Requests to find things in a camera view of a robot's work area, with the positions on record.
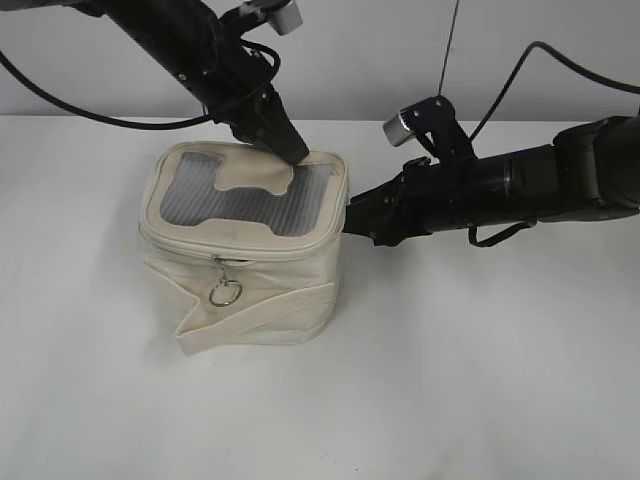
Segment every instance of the bag handle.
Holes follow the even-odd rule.
[[[229,343],[232,338],[275,322],[285,315],[332,304],[335,296],[334,283],[307,287],[268,298],[211,324],[198,296],[154,268],[150,267],[149,270],[155,287],[163,296],[171,303],[188,310],[175,331],[178,345],[187,356]]]

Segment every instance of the metal ring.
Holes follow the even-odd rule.
[[[216,302],[213,299],[213,295],[216,293],[216,290],[220,287],[234,287],[236,291],[230,300],[226,302]],[[218,285],[216,285],[211,289],[211,292],[209,292],[209,302],[214,307],[228,307],[229,305],[233,305],[238,301],[238,299],[240,298],[240,295],[242,295],[242,290],[243,290],[242,284],[236,280],[228,280],[226,283],[219,283]]]

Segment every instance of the wire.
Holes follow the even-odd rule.
[[[449,40],[447,42],[447,52],[444,56],[444,63],[442,64],[442,73],[440,74],[440,84],[438,85],[438,96],[442,95],[442,88],[444,87],[444,77],[447,74],[447,66],[449,65],[449,55],[451,55],[451,45],[453,44],[453,34],[456,30],[456,23],[458,22],[458,12],[460,11],[460,0],[456,0],[456,6],[453,9],[453,20],[451,20],[451,29],[449,30]]]
[[[533,42],[531,45],[529,45],[526,48],[526,50],[520,57],[520,60],[516,64],[516,67],[513,69],[513,72],[511,72],[509,79],[507,80],[504,87],[502,88],[502,91],[498,95],[498,98],[496,98],[495,102],[493,102],[493,105],[491,105],[491,108],[489,109],[489,111],[485,114],[485,116],[482,118],[482,120],[480,121],[480,123],[478,124],[474,132],[471,134],[471,140],[476,139],[476,137],[480,134],[480,132],[485,127],[489,119],[493,116],[495,111],[498,109],[498,107],[502,103],[502,100],[504,100],[505,95],[511,88],[511,85],[513,84],[514,80],[518,76],[518,73],[520,73],[520,70],[525,64],[527,58],[529,57],[531,52],[533,52],[533,50],[535,50],[536,48],[544,50],[553,58],[555,58],[558,62],[562,63],[565,67],[573,70],[578,75],[581,75],[595,83],[598,83],[605,87],[613,88],[615,90],[620,90],[622,92],[632,93],[634,95],[640,95],[640,87],[638,86],[617,82],[615,80],[611,80],[610,78],[603,77],[602,75],[598,75],[597,73],[592,72],[591,70],[588,70],[582,65],[579,65],[573,60],[571,60],[570,58],[566,57],[565,55],[560,53],[558,50],[553,48],[551,45],[548,45],[544,42]]]
[[[203,115],[201,117],[193,118],[191,120],[183,120],[180,122],[141,123],[107,117],[105,115],[89,112],[88,110],[84,110],[82,108],[71,105],[44,91],[31,80],[29,80],[20,70],[18,70],[18,68],[13,63],[11,63],[11,61],[4,55],[4,53],[2,53],[2,51],[0,51],[0,65],[6,68],[7,71],[11,75],[13,75],[16,80],[18,80],[18,82],[20,82],[22,85],[24,85],[26,88],[31,90],[31,92],[33,92],[43,100],[55,105],[58,108],[61,108],[62,110],[73,113],[74,115],[88,118],[89,120],[94,120],[96,122],[106,123],[107,125],[131,128],[135,130],[178,130],[181,128],[193,127],[194,125],[200,125],[211,120],[210,115]]]
[[[39,96],[40,98],[42,98],[43,100],[55,105],[56,107],[65,110],[69,113],[72,113],[74,115],[78,115],[80,117],[84,117],[84,118],[88,118],[89,120],[93,120],[96,122],[100,122],[100,123],[106,123],[107,125],[113,125],[116,127],[123,127],[123,128],[130,128],[130,129],[134,129],[134,130],[178,130],[178,129],[182,129],[182,128],[188,128],[188,127],[193,127],[196,125],[201,125],[203,123],[206,123],[210,120],[213,120],[214,117],[216,117],[217,115],[220,115],[221,113],[230,110],[232,108],[234,108],[235,106],[245,102],[247,99],[251,98],[252,96],[254,96],[256,93],[258,93],[259,91],[263,90],[264,88],[266,88],[269,83],[271,83],[271,81],[275,78],[275,76],[277,75],[279,69],[280,69],[280,65],[281,65],[281,59],[280,56],[278,55],[278,53],[265,46],[265,45],[261,45],[259,43],[254,43],[254,42],[249,42],[247,40],[241,40],[240,44],[247,47],[247,48],[252,48],[254,50],[257,50],[259,52],[262,53],[266,53],[267,55],[269,55],[270,57],[272,57],[273,59],[273,66],[271,67],[271,71],[269,72],[269,75],[267,75],[267,77],[265,78],[265,81],[262,82],[260,85],[258,85],[256,88],[254,88],[253,90],[251,90],[249,93],[247,93],[246,95],[243,95],[242,97],[238,98],[238,99],[234,99],[232,101],[230,101],[229,103],[223,105],[222,107],[216,109],[215,112],[208,112],[205,115],[202,115],[200,117],[196,117],[196,118],[192,118],[190,120],[182,120],[179,122],[169,122],[169,123],[144,123],[144,122],[130,122],[127,120],[120,120],[117,118],[112,118],[112,117],[108,117],[105,115],[100,115],[97,113],[93,113],[90,112],[88,110],[84,110],[82,108],[76,107],[74,105],[71,105],[67,102],[64,102],[63,100],[60,100],[59,98],[53,96],[52,94],[46,92],[45,90],[43,90],[42,88],[40,88],[38,85],[36,85],[35,83],[33,83],[31,80],[29,80],[29,78],[27,78],[13,63],[11,63],[11,61],[4,55],[4,53],[0,50],[0,65],[2,65],[4,68],[7,69],[7,71],[18,81],[20,82],[22,85],[24,85],[27,89],[29,89],[31,92],[33,92],[35,95]]]

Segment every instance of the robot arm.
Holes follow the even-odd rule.
[[[398,146],[415,137],[431,156],[355,197],[345,232],[396,246],[411,237],[469,229],[491,247],[538,221],[603,221],[639,213],[640,117],[612,117],[560,133],[553,145],[478,159],[444,97],[412,105],[385,124]],[[515,223],[478,241],[484,225]]]
[[[267,22],[281,35],[297,28],[295,0],[252,0],[220,18],[200,0],[0,0],[0,11],[51,5],[110,17],[238,140],[292,165],[309,154],[271,85],[277,53],[241,38]]]

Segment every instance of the white tabletop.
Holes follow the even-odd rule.
[[[419,146],[297,122],[359,193]],[[567,124],[494,123],[482,156]],[[335,320],[293,347],[184,358],[136,253],[172,144],[77,118],[0,118],[0,478],[637,479],[640,222],[344,241]]]

